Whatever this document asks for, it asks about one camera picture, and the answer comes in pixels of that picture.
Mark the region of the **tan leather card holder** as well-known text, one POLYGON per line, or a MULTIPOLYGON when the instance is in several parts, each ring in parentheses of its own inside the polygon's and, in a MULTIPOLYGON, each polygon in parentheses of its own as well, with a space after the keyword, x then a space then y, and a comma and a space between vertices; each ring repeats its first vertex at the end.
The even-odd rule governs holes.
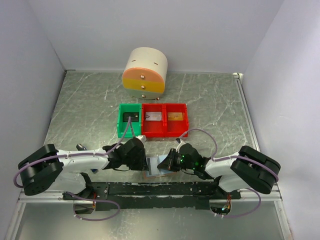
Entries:
POLYGON ((157 168, 158 164, 160 164, 166 157, 167 155, 157 155, 155 157, 147 157, 146 162, 147 162, 148 170, 144 172, 143 177, 145 179, 151 179, 151 178, 158 178, 158 177, 164 177, 164 176, 175 174, 175 172, 173 171, 157 168))

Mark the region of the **silver crest card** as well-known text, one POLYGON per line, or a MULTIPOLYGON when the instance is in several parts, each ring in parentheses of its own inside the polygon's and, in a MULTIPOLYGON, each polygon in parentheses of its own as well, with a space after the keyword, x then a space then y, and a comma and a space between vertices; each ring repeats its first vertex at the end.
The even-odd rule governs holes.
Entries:
POLYGON ((146 112, 145 120, 151 122, 160 122, 162 121, 162 112, 146 112))

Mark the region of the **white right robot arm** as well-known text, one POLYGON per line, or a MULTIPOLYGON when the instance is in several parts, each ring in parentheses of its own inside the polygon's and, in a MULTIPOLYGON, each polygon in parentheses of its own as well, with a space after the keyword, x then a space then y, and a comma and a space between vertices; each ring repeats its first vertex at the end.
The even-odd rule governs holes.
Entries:
POLYGON ((281 165, 247 145, 236 153, 212 159, 201 156, 191 144, 180 143, 169 151, 157 168, 170 172, 192 170, 202 180, 217 180, 212 186, 212 193, 223 199, 232 191, 246 188, 270 194, 279 180, 281 165))

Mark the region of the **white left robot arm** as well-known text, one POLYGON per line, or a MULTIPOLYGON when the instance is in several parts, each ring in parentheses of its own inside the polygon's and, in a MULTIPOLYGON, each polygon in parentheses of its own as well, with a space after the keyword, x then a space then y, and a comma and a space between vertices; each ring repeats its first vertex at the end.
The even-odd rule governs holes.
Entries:
POLYGON ((81 199, 89 199, 94 192, 89 170, 115 170, 126 166, 132 171, 147 170, 146 137, 139 135, 125 143, 106 145, 95 150, 66 151, 46 144, 18 164, 14 185, 26 196, 47 190, 66 191, 81 199))

